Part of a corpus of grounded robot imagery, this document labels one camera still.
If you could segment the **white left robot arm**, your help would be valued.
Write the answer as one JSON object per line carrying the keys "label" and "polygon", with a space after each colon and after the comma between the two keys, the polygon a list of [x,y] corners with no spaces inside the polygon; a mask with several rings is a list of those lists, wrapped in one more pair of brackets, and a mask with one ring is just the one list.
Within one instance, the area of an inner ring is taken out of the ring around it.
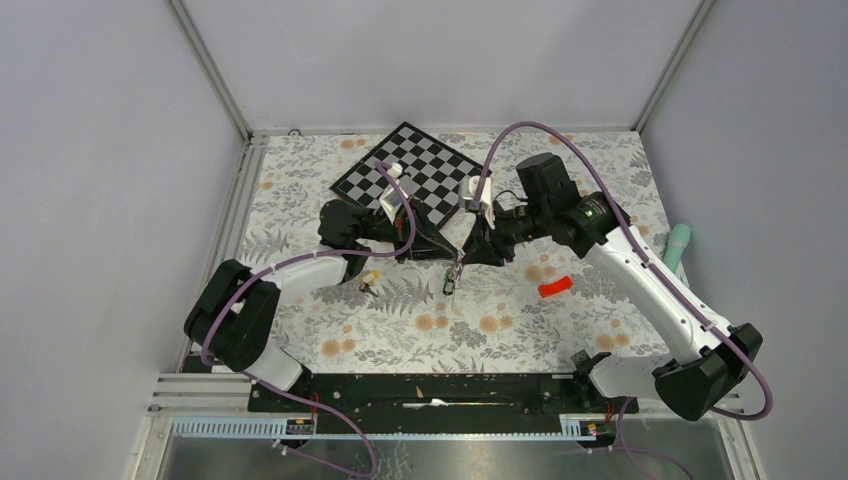
{"label": "white left robot arm", "polygon": [[301,377],[307,369],[270,341],[278,305],[359,278],[368,258],[377,255],[365,246],[367,240],[391,243],[388,255],[399,262],[456,259],[457,249],[426,212],[417,200],[394,217],[344,200],[325,203],[313,251],[258,272],[235,259],[221,263],[185,321],[186,336],[200,345],[206,364],[220,362],[263,381],[282,408],[301,409],[310,397],[311,387]]}

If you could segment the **grey metal key holder plate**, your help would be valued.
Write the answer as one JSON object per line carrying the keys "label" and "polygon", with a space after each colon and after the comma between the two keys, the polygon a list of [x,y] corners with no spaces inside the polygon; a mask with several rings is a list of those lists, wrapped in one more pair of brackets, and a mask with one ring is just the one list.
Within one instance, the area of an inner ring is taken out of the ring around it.
{"label": "grey metal key holder plate", "polygon": [[455,304],[455,292],[463,272],[463,265],[459,258],[455,259],[445,271],[443,278],[442,293],[448,298],[451,307]]}

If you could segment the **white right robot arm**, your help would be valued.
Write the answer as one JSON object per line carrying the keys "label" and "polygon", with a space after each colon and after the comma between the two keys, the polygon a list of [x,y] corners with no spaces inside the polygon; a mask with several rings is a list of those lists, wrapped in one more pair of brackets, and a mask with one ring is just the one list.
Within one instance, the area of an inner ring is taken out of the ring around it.
{"label": "white right robot arm", "polygon": [[492,182],[464,179],[461,205],[479,202],[462,249],[465,265],[501,267],[519,244],[550,238],[588,262],[651,323],[668,349],[652,357],[598,354],[577,363],[587,374],[573,386],[575,402],[597,412],[615,397],[661,400],[696,421],[747,376],[763,337],[755,326],[733,325],[708,307],[644,242],[623,210],[596,191],[583,195],[562,159],[532,156],[516,168],[526,200],[509,210],[494,199]]}

